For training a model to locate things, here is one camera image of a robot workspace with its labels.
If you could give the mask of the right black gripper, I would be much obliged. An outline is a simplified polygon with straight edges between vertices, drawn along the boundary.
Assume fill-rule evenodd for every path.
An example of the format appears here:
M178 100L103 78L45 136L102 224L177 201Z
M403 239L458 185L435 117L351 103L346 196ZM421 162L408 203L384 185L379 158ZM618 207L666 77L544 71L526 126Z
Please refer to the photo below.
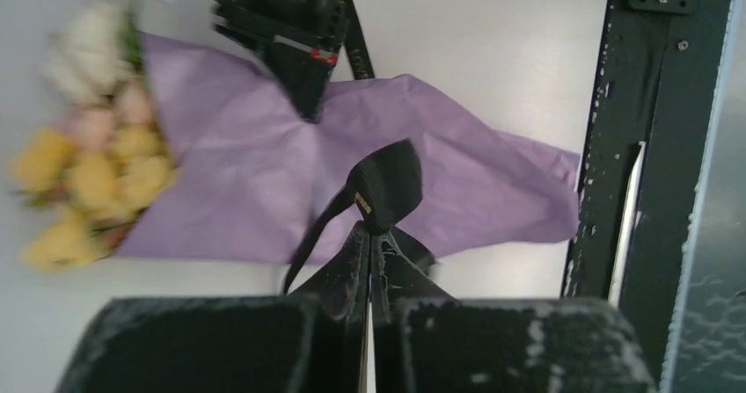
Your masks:
M347 32L338 0L215 0L215 30L253 52L301 119L316 123Z

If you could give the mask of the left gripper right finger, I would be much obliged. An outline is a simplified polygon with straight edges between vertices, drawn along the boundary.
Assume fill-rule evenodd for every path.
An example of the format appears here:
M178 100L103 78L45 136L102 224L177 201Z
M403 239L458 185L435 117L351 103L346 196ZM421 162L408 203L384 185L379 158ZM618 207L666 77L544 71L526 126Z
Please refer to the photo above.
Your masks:
M380 392L653 392L633 327L594 298L457 300L370 242Z

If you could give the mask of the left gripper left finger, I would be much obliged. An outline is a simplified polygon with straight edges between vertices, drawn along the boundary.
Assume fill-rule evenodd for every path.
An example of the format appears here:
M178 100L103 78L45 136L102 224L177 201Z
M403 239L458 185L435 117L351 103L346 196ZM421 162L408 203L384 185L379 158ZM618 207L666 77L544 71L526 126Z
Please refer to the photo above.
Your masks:
M369 235L288 295L129 297L90 321L60 392L363 392Z

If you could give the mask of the pink wrapping paper sheet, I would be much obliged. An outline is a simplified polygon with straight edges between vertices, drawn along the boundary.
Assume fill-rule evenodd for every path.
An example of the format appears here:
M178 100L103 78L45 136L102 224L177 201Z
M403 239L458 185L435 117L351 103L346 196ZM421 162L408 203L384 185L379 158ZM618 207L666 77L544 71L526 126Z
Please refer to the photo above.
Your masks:
M415 76L328 84L313 124L245 59L151 34L142 45L179 176L119 257L284 264L352 168L402 139L424 198L400 228L436 256L575 234L576 154L493 129Z

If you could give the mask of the pink fake flower stem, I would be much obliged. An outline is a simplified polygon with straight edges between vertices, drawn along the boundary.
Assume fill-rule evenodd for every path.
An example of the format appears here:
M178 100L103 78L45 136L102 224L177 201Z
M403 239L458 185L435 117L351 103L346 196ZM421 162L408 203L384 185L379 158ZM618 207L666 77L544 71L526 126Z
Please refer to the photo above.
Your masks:
M109 106L75 107L56 128L69 136L80 149L104 150L119 125L155 124L156 107L142 77L131 78L114 95Z

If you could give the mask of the yellow fake flower stem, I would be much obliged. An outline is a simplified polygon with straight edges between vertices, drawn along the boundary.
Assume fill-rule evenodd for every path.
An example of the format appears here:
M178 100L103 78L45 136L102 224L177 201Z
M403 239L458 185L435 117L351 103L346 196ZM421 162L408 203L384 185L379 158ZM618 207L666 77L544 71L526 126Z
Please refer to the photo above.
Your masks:
M117 127L100 149L44 127L13 159L11 175L29 207L57 211L56 222L21 254L36 270L54 272L111 256L179 168L147 125Z

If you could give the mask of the white fake flower stem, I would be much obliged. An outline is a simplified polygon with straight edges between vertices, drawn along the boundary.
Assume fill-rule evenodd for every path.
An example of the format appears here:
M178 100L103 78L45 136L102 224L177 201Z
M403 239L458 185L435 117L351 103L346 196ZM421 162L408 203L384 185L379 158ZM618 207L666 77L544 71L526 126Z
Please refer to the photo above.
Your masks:
M96 2L48 37L42 75L75 106L146 100L133 5Z

